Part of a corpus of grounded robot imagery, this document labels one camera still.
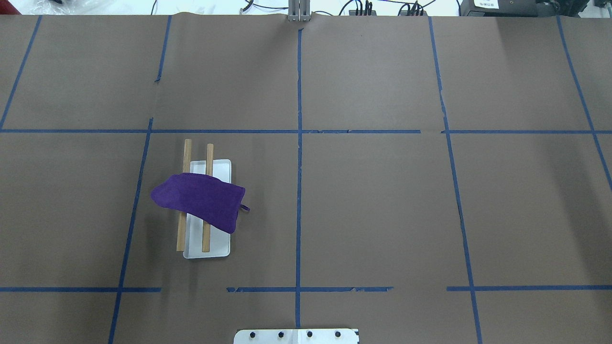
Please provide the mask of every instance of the purple towel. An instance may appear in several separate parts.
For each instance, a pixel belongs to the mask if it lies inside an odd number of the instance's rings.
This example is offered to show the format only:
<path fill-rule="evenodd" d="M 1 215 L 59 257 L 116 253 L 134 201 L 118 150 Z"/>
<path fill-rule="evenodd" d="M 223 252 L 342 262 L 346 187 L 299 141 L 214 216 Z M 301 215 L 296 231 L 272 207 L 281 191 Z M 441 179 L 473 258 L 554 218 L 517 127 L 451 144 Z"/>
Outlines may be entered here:
<path fill-rule="evenodd" d="M 151 198 L 162 208 L 197 216 L 231 234 L 236 230 L 236 219 L 244 193 L 243 187 L 222 182 L 215 177 L 182 173 L 170 176 L 153 189 Z"/>

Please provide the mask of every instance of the wooden stick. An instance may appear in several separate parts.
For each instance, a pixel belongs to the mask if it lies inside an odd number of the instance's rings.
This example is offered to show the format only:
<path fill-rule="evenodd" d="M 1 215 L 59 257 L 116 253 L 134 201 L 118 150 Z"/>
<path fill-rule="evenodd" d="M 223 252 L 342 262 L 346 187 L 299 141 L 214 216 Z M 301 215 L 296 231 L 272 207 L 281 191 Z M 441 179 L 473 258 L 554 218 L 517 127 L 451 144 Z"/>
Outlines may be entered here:
<path fill-rule="evenodd" d="M 185 147 L 183 148 L 183 173 L 190 171 L 191 166 L 191 139 L 185 139 Z M 185 229 L 187 227 L 187 214 L 181 212 L 179 214 L 179 230 L 176 233 L 176 251 L 185 250 Z"/>
<path fill-rule="evenodd" d="M 212 143 L 206 145 L 206 175 L 212 176 L 212 166 L 214 164 L 213 150 L 215 146 Z M 202 227 L 202 252 L 211 251 L 211 224 L 204 221 Z"/>

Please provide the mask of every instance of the white tray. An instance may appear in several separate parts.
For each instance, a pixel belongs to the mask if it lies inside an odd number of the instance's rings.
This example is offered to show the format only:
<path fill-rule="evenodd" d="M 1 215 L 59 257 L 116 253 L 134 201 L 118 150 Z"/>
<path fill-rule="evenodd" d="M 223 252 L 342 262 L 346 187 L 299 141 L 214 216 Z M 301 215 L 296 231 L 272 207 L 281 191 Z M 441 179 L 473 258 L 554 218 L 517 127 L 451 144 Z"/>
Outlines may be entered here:
<path fill-rule="evenodd" d="M 228 159 L 214 160 L 212 176 L 222 182 L 231 183 L 231 161 Z M 189 170 L 191 173 L 206 174 L 206 161 L 192 161 Z M 230 255 L 231 235 L 211 226 L 211 251 L 202 252 L 202 226 L 204 221 L 191 214 L 187 214 L 187 229 L 185 230 L 185 251 L 183 257 L 213 258 Z"/>
<path fill-rule="evenodd" d="M 240 330 L 234 344 L 359 344 L 358 333 L 358 329 Z"/>

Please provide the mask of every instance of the white label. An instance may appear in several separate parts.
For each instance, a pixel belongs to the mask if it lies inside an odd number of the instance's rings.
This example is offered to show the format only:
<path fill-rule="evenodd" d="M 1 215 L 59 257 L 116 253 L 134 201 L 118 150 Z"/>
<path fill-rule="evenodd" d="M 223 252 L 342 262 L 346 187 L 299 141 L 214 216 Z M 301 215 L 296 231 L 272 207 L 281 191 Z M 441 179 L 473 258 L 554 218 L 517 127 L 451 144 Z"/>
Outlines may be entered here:
<path fill-rule="evenodd" d="M 483 9 L 499 9 L 498 0 L 474 0 L 474 5 Z"/>

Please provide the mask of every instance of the blue tape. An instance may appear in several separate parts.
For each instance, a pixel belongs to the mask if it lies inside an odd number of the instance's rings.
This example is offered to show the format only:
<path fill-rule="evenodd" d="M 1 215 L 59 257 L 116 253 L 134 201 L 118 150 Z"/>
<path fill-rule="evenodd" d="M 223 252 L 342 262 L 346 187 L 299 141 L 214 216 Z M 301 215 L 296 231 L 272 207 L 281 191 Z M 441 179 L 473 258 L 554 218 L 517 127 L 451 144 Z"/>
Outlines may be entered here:
<path fill-rule="evenodd" d="M 13 97 L 15 96 L 15 91 L 17 90 L 19 79 L 21 79 L 21 73 L 23 73 L 23 67 L 26 66 L 26 61 L 28 60 L 28 56 L 30 55 L 30 51 L 32 50 L 32 45 L 34 44 L 34 39 L 36 38 L 36 34 L 38 33 L 41 20 L 42 16 L 39 15 L 38 20 L 36 20 L 36 25 L 34 26 L 34 31 L 32 32 L 32 37 L 30 37 L 28 48 L 26 49 L 26 53 L 23 55 L 23 60 L 21 60 L 21 65 L 19 66 L 19 71 L 17 72 L 17 76 L 15 77 L 13 88 L 10 90 L 9 99 L 6 101 L 6 106 L 4 107 L 4 112 L 2 113 L 2 119 L 0 119 L 0 129 L 4 127 L 4 121 L 6 121 L 6 116 L 9 113 L 10 104 L 13 102 Z"/>
<path fill-rule="evenodd" d="M 486 285 L 475 291 L 612 290 L 612 285 Z M 471 291 L 469 286 L 448 286 L 446 291 Z"/>
<path fill-rule="evenodd" d="M 122 293 L 117 293 L 115 297 L 115 307 L 113 310 L 113 319 L 111 320 L 111 330 L 108 334 L 108 344 L 113 344 L 114 342 L 114 332 L 117 328 L 117 318 L 119 317 L 119 306 L 121 305 L 121 295 Z"/>
<path fill-rule="evenodd" d="M 392 286 L 303 286 L 302 291 L 305 293 L 347 293 L 350 291 L 366 292 L 366 293 L 386 293 L 392 290 Z"/>
<path fill-rule="evenodd" d="M 147 137 L 144 141 L 143 158 L 140 161 L 140 171 L 138 173 L 138 182 L 136 183 L 136 192 L 134 194 L 134 204 L 132 206 L 132 217 L 130 218 L 130 227 L 127 231 L 127 240 L 125 241 L 125 251 L 123 254 L 123 263 L 121 264 L 121 274 L 119 275 L 119 290 L 115 299 L 115 308 L 113 311 L 113 320 L 111 321 L 111 330 L 108 335 L 108 344 L 112 344 L 114 340 L 114 332 L 117 327 L 117 317 L 119 316 L 119 307 L 121 306 L 121 294 L 125 280 L 125 270 L 127 269 L 127 261 L 130 256 L 130 246 L 132 244 L 132 234 L 134 232 L 134 223 L 136 221 L 136 209 L 138 208 L 138 200 L 140 199 L 140 188 L 143 183 L 144 163 L 147 160 L 149 152 L 149 141 L 151 140 L 151 130 L 153 128 L 153 119 L 149 120 L 147 129 Z"/>
<path fill-rule="evenodd" d="M 157 72 L 157 79 L 155 82 L 159 82 L 162 79 L 163 71 L 163 60 L 166 58 L 166 47 L 168 46 L 168 35 L 170 34 L 170 23 L 172 22 L 172 16 L 168 16 L 168 23 L 166 24 L 166 36 L 163 38 L 162 57 L 159 59 L 159 71 Z"/>
<path fill-rule="evenodd" d="M 294 286 L 240 286 L 238 288 L 227 288 L 228 293 L 295 293 Z"/>
<path fill-rule="evenodd" d="M 606 174 L 606 179 L 608 179 L 608 186 L 610 187 L 610 190 L 612 190 L 612 176 L 610 176 L 608 164 L 606 163 L 606 159 L 603 156 L 602 147 L 601 145 L 599 145 L 599 139 L 597 138 L 595 126 L 593 125 L 593 120 L 591 119 L 589 108 L 586 106 L 586 100 L 584 99 L 584 94 L 582 93 L 582 87 L 580 87 L 580 82 L 578 82 L 578 77 L 576 76 L 576 71 L 573 67 L 572 57 L 570 56 L 570 52 L 567 49 L 567 42 L 565 41 L 565 34 L 563 33 L 563 25 L 561 24 L 560 16 L 557 16 L 557 26 L 559 27 L 559 35 L 561 36 L 561 43 L 563 44 L 563 50 L 565 51 L 567 64 L 569 65 L 570 71 L 572 72 L 572 78 L 574 79 L 574 84 L 576 84 L 576 90 L 578 90 L 578 96 L 580 97 L 580 102 L 582 103 L 582 108 L 584 109 L 586 120 L 588 121 L 589 127 L 591 128 L 591 133 L 593 134 L 593 140 L 595 141 L 595 147 L 597 148 L 599 159 L 602 161 L 603 172 Z"/>
<path fill-rule="evenodd" d="M 420 134 L 420 130 L 352 130 L 352 129 L 324 129 L 303 130 L 304 134 Z"/>
<path fill-rule="evenodd" d="M 123 288 L 122 293 L 161 293 L 161 288 Z"/>
<path fill-rule="evenodd" d="M 296 329 L 301 327 L 302 284 L 302 30 L 297 31 L 297 220 L 296 220 Z"/>
<path fill-rule="evenodd" d="M 591 134 L 590 130 L 444 130 L 450 134 Z"/>
<path fill-rule="evenodd" d="M 83 286 L 4 286 L 0 293 L 161 293 L 161 288 L 106 288 Z"/>
<path fill-rule="evenodd" d="M 2 133 L 146 133 L 146 129 L 1 129 Z"/>
<path fill-rule="evenodd" d="M 210 134 L 297 134 L 298 130 L 285 129 L 268 129 L 268 130 L 250 130 L 250 129 L 154 129 L 154 134 L 168 133 L 210 133 Z"/>
<path fill-rule="evenodd" d="M 476 326 L 476 339 L 478 344 L 482 344 L 482 333 L 480 331 L 480 316 L 478 314 L 478 305 L 476 302 L 476 292 L 473 290 L 474 287 L 474 277 L 472 276 L 472 263 L 469 257 L 469 247 L 468 247 L 468 236 L 465 231 L 465 221 L 463 220 L 463 207 L 461 206 L 461 195 L 459 193 L 459 183 L 457 181 L 457 170 L 455 168 L 455 157 L 453 155 L 452 143 L 450 141 L 450 127 L 449 127 L 449 119 L 446 113 L 446 106 L 444 104 L 444 99 L 442 97 L 442 77 L 440 74 L 440 65 L 438 62 L 438 51 L 436 49 L 436 39 L 433 33 L 433 22 L 431 17 L 427 17 L 429 21 L 429 32 L 431 36 L 431 47 L 433 49 L 433 60 L 434 65 L 436 67 L 436 78 L 438 79 L 438 91 L 440 95 L 440 106 L 442 108 L 442 113 L 444 116 L 444 131 L 446 132 L 446 145 L 449 151 L 449 159 L 450 159 L 450 170 L 453 176 L 453 185 L 455 187 L 455 199 L 457 201 L 457 211 L 459 212 L 459 222 L 461 225 L 461 235 L 463 236 L 463 253 L 465 256 L 465 265 L 468 272 L 468 282 L 470 288 L 470 296 L 472 300 L 472 312 L 474 313 L 474 324 Z"/>
<path fill-rule="evenodd" d="M 295 293 L 297 290 L 292 286 L 241 286 L 226 289 L 228 293 Z M 386 293 L 392 289 L 392 286 L 301 286 L 300 293 L 347 293 L 350 291 Z"/>

